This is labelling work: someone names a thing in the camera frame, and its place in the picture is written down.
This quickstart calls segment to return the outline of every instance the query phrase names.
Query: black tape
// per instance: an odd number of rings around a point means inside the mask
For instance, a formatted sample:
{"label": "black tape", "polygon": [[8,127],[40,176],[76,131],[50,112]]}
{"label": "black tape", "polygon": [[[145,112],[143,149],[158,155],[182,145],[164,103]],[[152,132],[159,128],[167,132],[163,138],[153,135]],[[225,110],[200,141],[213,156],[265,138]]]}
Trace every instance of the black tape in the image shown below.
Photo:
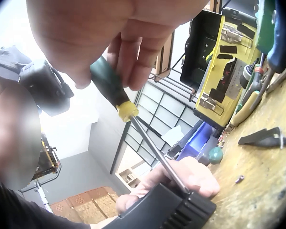
{"label": "black tape", "polygon": [[225,52],[225,53],[233,53],[237,54],[238,53],[238,48],[236,45],[231,46],[231,45],[220,45],[219,46],[220,52]]}
{"label": "black tape", "polygon": [[223,93],[217,89],[212,88],[210,91],[209,97],[211,97],[212,99],[222,103],[224,98],[225,98],[225,93]]}
{"label": "black tape", "polygon": [[238,25],[237,30],[251,39],[254,38],[255,32],[249,29],[247,26],[244,26],[243,24]]}
{"label": "black tape", "polygon": [[225,22],[232,23],[235,25],[239,25],[242,23],[241,19],[232,18],[232,17],[228,17],[228,16],[225,16]]}
{"label": "black tape", "polygon": [[218,54],[216,57],[217,59],[226,59],[226,60],[232,60],[233,56],[229,54]]}
{"label": "black tape", "polygon": [[229,84],[231,82],[232,79],[232,73],[233,73],[233,69],[235,67],[235,64],[237,62],[237,58],[234,59],[234,61],[230,61],[226,64],[225,68],[224,68],[224,72],[223,72],[223,77],[222,79],[218,82],[217,88],[216,90],[222,92],[222,93],[226,93]]}

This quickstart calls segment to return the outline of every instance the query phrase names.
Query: yellow toolbox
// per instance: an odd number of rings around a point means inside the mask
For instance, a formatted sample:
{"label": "yellow toolbox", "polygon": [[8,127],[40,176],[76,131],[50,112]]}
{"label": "yellow toolbox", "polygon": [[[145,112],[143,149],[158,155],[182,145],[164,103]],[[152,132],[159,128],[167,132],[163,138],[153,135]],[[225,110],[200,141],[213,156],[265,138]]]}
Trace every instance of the yellow toolbox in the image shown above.
{"label": "yellow toolbox", "polygon": [[254,27],[209,11],[192,21],[180,81],[196,90],[194,114],[217,130],[224,129],[238,104],[244,67],[261,55],[255,32]]}

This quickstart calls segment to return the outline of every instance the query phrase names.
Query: blue bin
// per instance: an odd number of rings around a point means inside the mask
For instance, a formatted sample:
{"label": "blue bin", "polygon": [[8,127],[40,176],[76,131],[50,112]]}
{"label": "blue bin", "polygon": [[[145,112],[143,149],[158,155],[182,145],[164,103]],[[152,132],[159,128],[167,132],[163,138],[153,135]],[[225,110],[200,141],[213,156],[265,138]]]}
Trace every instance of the blue bin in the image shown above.
{"label": "blue bin", "polygon": [[201,151],[202,147],[209,140],[212,135],[213,128],[206,122],[203,122],[197,131],[193,134],[184,148],[181,150],[180,155],[177,157],[177,161],[184,157],[196,157]]}

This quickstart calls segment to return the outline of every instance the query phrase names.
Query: pliers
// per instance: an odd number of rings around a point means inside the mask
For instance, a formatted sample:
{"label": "pliers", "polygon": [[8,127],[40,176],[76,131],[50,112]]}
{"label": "pliers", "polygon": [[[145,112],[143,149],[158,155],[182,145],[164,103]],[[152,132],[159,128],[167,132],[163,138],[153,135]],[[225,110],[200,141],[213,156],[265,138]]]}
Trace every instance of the pliers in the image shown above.
{"label": "pliers", "polygon": [[262,129],[253,134],[241,137],[238,142],[239,145],[251,145],[264,148],[286,146],[286,137],[283,136],[279,127],[270,130]]}

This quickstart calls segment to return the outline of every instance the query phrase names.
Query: wooden workbench surface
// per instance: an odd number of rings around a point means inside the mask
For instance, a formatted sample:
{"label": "wooden workbench surface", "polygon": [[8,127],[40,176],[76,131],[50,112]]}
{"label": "wooden workbench surface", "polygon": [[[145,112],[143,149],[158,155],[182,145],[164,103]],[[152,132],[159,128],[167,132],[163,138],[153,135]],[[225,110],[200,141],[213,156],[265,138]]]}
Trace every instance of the wooden workbench surface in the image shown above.
{"label": "wooden workbench surface", "polygon": [[[270,229],[286,212],[286,148],[239,146],[242,136],[280,127],[286,136],[286,80],[251,116],[224,136],[224,157],[210,165],[221,191],[213,198],[215,213],[203,229]],[[238,184],[235,180],[243,175]]]}

